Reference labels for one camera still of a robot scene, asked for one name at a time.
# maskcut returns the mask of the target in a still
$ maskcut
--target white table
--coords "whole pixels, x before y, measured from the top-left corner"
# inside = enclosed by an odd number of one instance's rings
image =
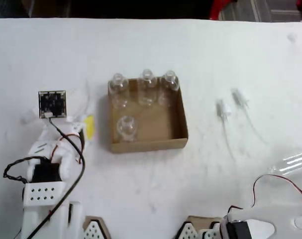
[[[180,77],[189,142],[182,150],[114,155],[107,150],[107,80],[145,68],[156,75],[173,69]],[[39,90],[68,93],[86,82],[97,133],[71,197],[103,217],[114,239],[169,239],[188,215],[248,207],[254,179],[302,151],[302,23],[0,19],[0,239],[13,238],[22,223],[23,185],[2,179],[3,170],[41,132],[39,121],[22,124],[23,114],[37,108]],[[267,145],[236,108],[233,87],[246,93]],[[216,117],[217,98],[232,108],[226,130],[235,160]],[[12,173],[25,170],[20,165]],[[285,183],[265,182],[259,204],[302,200]],[[281,187],[288,192],[277,193]]]

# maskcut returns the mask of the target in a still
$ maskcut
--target yellow label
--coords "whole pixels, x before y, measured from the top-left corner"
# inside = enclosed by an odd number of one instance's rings
[[[85,124],[87,125],[87,137],[88,140],[91,140],[93,135],[95,134],[95,118],[93,116],[88,116],[84,120]]]

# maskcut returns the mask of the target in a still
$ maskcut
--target red wire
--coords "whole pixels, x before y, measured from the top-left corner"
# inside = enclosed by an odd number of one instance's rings
[[[256,205],[256,192],[255,192],[256,183],[257,183],[257,181],[258,181],[260,178],[262,178],[263,176],[272,176],[272,177],[284,179],[284,180],[290,182],[290,183],[291,183],[291,184],[292,184],[292,185],[293,185],[293,186],[294,186],[294,187],[302,194],[302,190],[301,190],[301,189],[300,189],[293,181],[291,181],[290,179],[285,178],[285,177],[283,177],[283,176],[275,175],[275,174],[263,174],[263,175],[259,176],[259,177],[255,180],[255,182],[254,182],[254,184],[253,184],[253,186],[252,186],[252,193],[253,193],[254,201],[253,201],[253,204],[252,204],[251,207],[254,207],[254,206]],[[231,205],[231,206],[229,207],[229,209],[228,209],[227,214],[231,211],[232,208],[243,209],[243,208],[240,208],[240,207]]]
[[[69,136],[76,136],[76,137],[80,138],[80,136],[77,135],[77,134],[75,134],[75,133],[70,133],[70,134],[67,134],[66,136],[68,136],[68,137],[69,137]],[[55,153],[55,151],[57,150],[57,148],[58,148],[58,146],[56,145],[56,147],[52,150],[50,160],[52,160],[53,154]]]

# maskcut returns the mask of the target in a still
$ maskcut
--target glass vial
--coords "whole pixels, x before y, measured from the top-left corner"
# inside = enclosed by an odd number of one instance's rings
[[[178,77],[174,71],[168,71],[160,80],[158,102],[162,106],[170,107],[175,103],[180,88]]]
[[[117,121],[116,130],[120,136],[121,141],[135,141],[137,132],[137,121],[132,116],[123,116]]]
[[[302,169],[302,153],[280,160],[271,168],[270,173],[285,176],[298,172],[300,169]]]
[[[137,80],[138,101],[140,105],[150,106],[157,99],[157,78],[152,71],[145,69]]]
[[[120,73],[116,73],[108,84],[113,107],[116,109],[127,106],[129,100],[129,81]]]

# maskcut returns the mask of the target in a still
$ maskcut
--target open cardboard box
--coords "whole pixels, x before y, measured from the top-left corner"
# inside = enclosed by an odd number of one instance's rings
[[[137,100],[137,80],[129,80],[130,99],[127,107],[115,109],[109,95],[111,151],[114,153],[143,152],[160,149],[184,148],[188,138],[188,129],[184,112],[181,89],[176,104],[163,107],[158,103],[141,106]],[[132,116],[138,122],[137,140],[120,142],[116,123],[122,116]]]

